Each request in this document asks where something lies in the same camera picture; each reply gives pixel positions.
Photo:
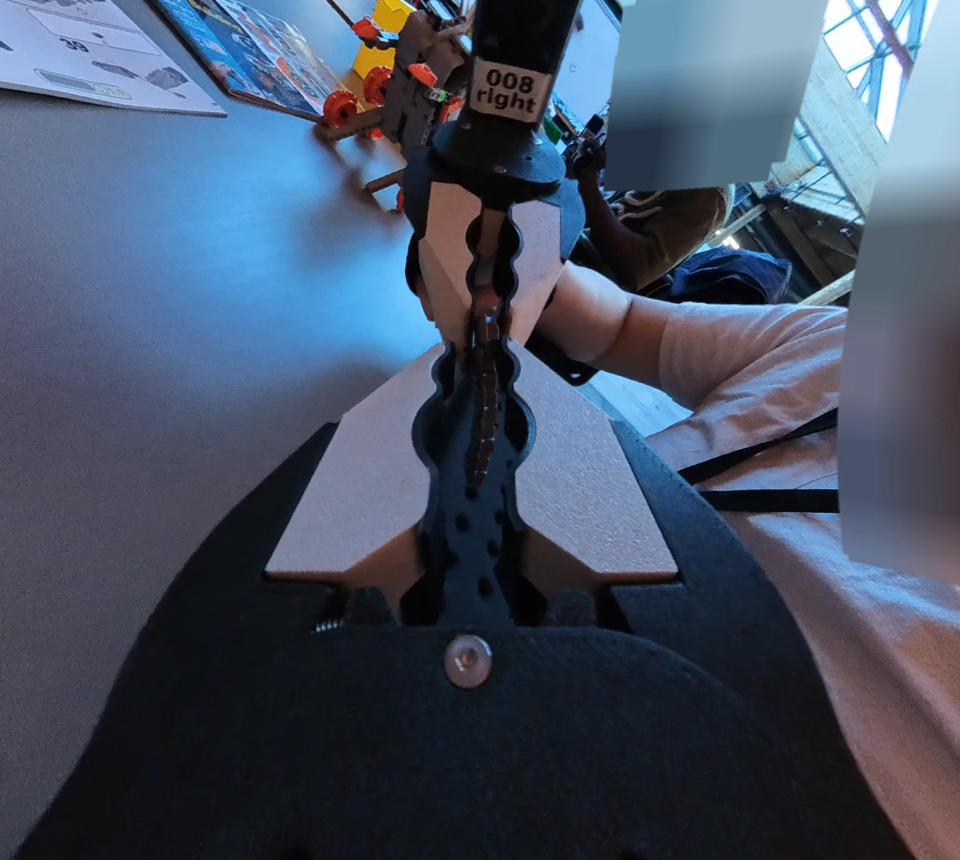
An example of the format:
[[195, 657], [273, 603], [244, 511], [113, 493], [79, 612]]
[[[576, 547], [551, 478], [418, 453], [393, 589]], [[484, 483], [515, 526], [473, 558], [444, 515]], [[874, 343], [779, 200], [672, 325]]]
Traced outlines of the yellow plastic bin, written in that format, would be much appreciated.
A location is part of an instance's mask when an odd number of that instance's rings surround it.
[[[381, 34], [398, 34], [405, 24], [407, 17], [414, 13], [416, 7], [405, 0], [376, 0], [369, 19], [379, 28]], [[395, 50], [373, 49], [362, 45], [357, 52], [352, 69], [361, 79], [365, 78], [370, 70], [378, 66], [392, 68], [395, 62]]]

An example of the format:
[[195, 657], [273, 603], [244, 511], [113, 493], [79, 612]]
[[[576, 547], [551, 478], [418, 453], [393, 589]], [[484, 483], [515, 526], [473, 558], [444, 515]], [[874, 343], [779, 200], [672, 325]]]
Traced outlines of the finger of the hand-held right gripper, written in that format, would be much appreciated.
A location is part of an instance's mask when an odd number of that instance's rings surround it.
[[419, 265], [441, 337], [457, 359], [467, 353], [473, 296], [467, 283], [474, 253], [467, 243], [470, 225], [482, 215], [482, 202], [462, 186], [432, 182], [426, 230], [418, 245]]
[[504, 220], [495, 260], [500, 325], [525, 345], [560, 274], [560, 207], [529, 201], [514, 204]]

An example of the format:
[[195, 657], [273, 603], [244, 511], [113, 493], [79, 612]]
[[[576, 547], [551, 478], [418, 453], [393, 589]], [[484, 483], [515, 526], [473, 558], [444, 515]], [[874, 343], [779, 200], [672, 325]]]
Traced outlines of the open instruction booklet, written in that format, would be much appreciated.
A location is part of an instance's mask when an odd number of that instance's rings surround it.
[[227, 115], [111, 0], [1, 0], [1, 86], [121, 109]]

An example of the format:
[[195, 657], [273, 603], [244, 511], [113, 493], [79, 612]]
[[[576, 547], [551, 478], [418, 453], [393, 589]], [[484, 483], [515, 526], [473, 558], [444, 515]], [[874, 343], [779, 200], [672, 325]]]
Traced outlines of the grey orange toy robot chassis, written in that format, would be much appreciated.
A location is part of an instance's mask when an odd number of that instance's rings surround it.
[[463, 106], [471, 50], [466, 20], [439, 0], [420, 1], [399, 32], [368, 15], [357, 20], [354, 34], [375, 51], [392, 50], [392, 66], [372, 68], [359, 94], [334, 80], [317, 103], [315, 133], [363, 157], [353, 169], [356, 179], [383, 208], [402, 209], [407, 159]]

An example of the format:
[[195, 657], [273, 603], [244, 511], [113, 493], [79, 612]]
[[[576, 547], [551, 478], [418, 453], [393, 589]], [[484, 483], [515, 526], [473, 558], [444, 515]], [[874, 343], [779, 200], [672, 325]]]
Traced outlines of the grey desk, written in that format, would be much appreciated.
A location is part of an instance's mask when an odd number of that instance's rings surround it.
[[438, 338], [350, 163], [113, 1], [228, 116], [2, 96], [2, 858], [198, 544]]

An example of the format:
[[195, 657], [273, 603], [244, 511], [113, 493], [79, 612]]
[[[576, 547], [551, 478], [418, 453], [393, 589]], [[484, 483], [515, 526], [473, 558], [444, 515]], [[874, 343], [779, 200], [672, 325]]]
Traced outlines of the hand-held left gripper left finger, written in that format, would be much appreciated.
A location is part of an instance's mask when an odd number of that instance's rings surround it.
[[437, 392], [438, 343], [342, 416], [266, 565], [275, 580], [377, 587], [396, 615], [424, 574], [417, 528], [430, 475], [413, 441]]

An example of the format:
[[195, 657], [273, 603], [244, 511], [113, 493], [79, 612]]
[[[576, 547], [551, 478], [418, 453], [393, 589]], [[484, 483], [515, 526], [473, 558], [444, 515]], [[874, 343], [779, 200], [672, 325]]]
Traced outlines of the person's right forearm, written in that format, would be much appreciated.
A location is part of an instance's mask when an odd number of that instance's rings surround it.
[[659, 354], [676, 309], [566, 263], [536, 329], [573, 360], [663, 390]]

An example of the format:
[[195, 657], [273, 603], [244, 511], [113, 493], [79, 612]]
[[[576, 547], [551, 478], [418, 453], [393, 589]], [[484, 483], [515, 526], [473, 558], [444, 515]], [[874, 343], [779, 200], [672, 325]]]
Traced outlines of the blue printed leaflet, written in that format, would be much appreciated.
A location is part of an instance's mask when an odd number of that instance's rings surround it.
[[337, 74], [286, 21], [236, 0], [151, 0], [223, 91], [321, 121]]

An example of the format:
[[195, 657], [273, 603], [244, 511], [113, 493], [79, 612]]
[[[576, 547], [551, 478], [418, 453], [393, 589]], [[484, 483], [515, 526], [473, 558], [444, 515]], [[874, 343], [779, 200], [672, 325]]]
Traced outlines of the dark blue bag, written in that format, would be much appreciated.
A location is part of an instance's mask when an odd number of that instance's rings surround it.
[[766, 305], [784, 297], [790, 261], [741, 248], [691, 254], [651, 296], [666, 302]]

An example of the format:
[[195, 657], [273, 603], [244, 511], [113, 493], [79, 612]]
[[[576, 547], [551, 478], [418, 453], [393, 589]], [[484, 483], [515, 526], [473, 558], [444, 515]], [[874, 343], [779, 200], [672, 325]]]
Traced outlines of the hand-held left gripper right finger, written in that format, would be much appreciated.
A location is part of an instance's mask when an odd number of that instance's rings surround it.
[[522, 573], [540, 592], [672, 582], [674, 558], [607, 416], [509, 340], [513, 391], [533, 418], [515, 477]]

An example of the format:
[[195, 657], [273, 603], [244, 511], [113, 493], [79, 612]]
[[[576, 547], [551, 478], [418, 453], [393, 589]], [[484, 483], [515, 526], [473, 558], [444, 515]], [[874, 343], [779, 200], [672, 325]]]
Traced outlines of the person's right hand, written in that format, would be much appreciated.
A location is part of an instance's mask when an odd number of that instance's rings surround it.
[[422, 311], [424, 312], [424, 313], [423, 313], [424, 316], [426, 317], [426, 319], [427, 319], [433, 326], [436, 327], [436, 329], [438, 330], [438, 332], [439, 332], [440, 334], [442, 334], [442, 333], [443, 333], [443, 332], [442, 332], [442, 329], [441, 329], [441, 328], [438, 326], [438, 324], [437, 324], [436, 314], [435, 314], [435, 312], [434, 312], [434, 308], [433, 308], [433, 305], [432, 305], [432, 302], [431, 302], [431, 299], [430, 299], [430, 296], [429, 296], [428, 289], [427, 289], [427, 287], [426, 287], [426, 283], [425, 283], [424, 277], [423, 277], [423, 276], [418, 276], [418, 277], [415, 279], [415, 282], [416, 282], [416, 283], [414, 284], [414, 292], [416, 293], [416, 296], [418, 297], [418, 300], [420, 301], [420, 305], [421, 305]]

